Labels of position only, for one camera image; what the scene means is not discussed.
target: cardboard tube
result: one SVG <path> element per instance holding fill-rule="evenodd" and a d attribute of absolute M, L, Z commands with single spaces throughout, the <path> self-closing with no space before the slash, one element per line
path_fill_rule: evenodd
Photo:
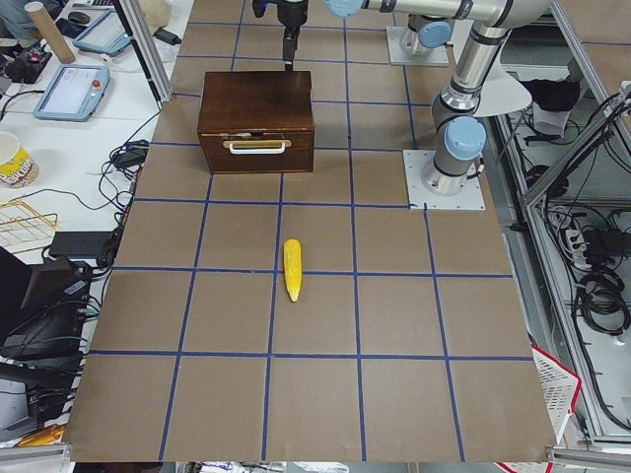
<path fill-rule="evenodd" d="M 27 3 L 24 9 L 31 17 L 31 20 L 33 20 L 33 23 L 35 23 L 41 36 L 50 44 L 52 52 L 55 53 L 59 61 L 62 64 L 75 62 L 74 53 L 68 47 L 57 26 L 52 22 L 52 18 L 50 18 L 46 9 L 43 8 L 43 4 L 41 2 Z"/>

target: white handle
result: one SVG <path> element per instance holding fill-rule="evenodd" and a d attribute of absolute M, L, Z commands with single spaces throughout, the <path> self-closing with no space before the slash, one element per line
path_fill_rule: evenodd
<path fill-rule="evenodd" d="M 231 143 L 229 148 L 233 155 L 282 155 L 285 153 L 285 142 L 280 144 L 280 148 L 235 148 L 235 143 Z"/>

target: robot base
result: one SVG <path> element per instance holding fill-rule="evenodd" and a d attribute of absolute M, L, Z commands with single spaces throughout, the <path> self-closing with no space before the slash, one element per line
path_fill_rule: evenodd
<path fill-rule="evenodd" d="M 430 50 L 428 54 L 408 54 L 401 49 L 400 41 L 407 27 L 387 27 L 387 50 L 390 55 L 390 64 L 397 66 L 438 66 L 447 67 L 450 58 L 444 46 Z"/>
<path fill-rule="evenodd" d="M 423 184 L 421 170 L 427 162 L 434 159 L 435 153 L 426 150 L 403 151 L 410 209 L 423 210 L 427 206 L 428 209 L 436 210 L 484 210 L 484 198 L 477 177 L 468 180 L 462 191 L 451 197 L 437 195 Z M 474 165 L 471 165 L 469 173 L 475 173 Z"/>

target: yellow and white mug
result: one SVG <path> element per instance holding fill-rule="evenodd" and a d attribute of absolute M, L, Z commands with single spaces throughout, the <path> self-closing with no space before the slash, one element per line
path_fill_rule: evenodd
<path fill-rule="evenodd" d="M 0 182 L 7 187 L 24 187 L 39 175 L 39 166 L 13 133 L 0 131 Z"/>

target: wooden box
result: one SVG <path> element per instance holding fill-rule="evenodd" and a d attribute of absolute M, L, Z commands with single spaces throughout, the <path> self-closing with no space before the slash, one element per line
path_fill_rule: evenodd
<path fill-rule="evenodd" d="M 314 170 L 310 72 L 207 72 L 197 136 L 212 173 Z"/>

